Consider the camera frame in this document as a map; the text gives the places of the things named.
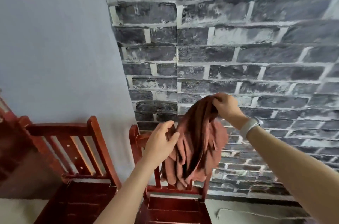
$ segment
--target plain gray wall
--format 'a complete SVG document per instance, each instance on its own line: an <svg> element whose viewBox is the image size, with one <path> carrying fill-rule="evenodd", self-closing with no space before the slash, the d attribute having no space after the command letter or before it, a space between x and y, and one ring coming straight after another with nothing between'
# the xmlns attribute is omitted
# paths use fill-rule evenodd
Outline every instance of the plain gray wall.
<svg viewBox="0 0 339 224"><path fill-rule="evenodd" d="M122 181L135 117L106 0L0 0L1 96L33 122L96 115Z"/></svg>

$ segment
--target white watch band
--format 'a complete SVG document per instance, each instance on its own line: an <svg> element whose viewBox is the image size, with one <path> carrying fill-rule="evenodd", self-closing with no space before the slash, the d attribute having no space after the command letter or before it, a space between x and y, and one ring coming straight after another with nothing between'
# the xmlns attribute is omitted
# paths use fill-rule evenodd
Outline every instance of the white watch band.
<svg viewBox="0 0 339 224"><path fill-rule="evenodd" d="M240 136L243 138L246 138L247 133L254 128L255 126L260 126L262 124L262 121L257 118L250 118L248 122L246 122L245 125L240 129Z"/></svg>

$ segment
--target clothing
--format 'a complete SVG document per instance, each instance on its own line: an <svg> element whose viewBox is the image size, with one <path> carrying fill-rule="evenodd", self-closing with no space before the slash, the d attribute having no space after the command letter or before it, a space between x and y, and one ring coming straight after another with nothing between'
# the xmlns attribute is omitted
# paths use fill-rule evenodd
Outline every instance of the clothing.
<svg viewBox="0 0 339 224"><path fill-rule="evenodd" d="M226 128L216 119L218 111L207 96L196 102L182 117L176 131L180 136L173 151L162 163L161 180L183 190L193 181L205 181L221 160L221 150L228 141Z"/></svg>

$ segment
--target person's right arm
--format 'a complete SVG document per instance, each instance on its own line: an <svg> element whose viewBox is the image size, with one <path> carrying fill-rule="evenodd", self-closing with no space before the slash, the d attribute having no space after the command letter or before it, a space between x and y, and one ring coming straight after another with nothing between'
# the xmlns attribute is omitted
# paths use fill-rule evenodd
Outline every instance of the person's right arm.
<svg viewBox="0 0 339 224"><path fill-rule="evenodd" d="M240 130L248 117L237 100L227 94L215 95L219 115ZM339 173L329 166L282 142L260 126L246 138L295 200L321 224L339 223Z"/></svg>

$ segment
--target person's left hand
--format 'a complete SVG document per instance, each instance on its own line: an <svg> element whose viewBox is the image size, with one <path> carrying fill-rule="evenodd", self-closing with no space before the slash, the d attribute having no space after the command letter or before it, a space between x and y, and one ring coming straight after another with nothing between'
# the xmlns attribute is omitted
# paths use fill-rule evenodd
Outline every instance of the person's left hand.
<svg viewBox="0 0 339 224"><path fill-rule="evenodd" d="M166 132L172 127L174 121L160 123L152 132L146 143L143 159L150 164L153 169L160 165L172 152L178 141L179 132L175 132L169 141L166 139Z"/></svg>

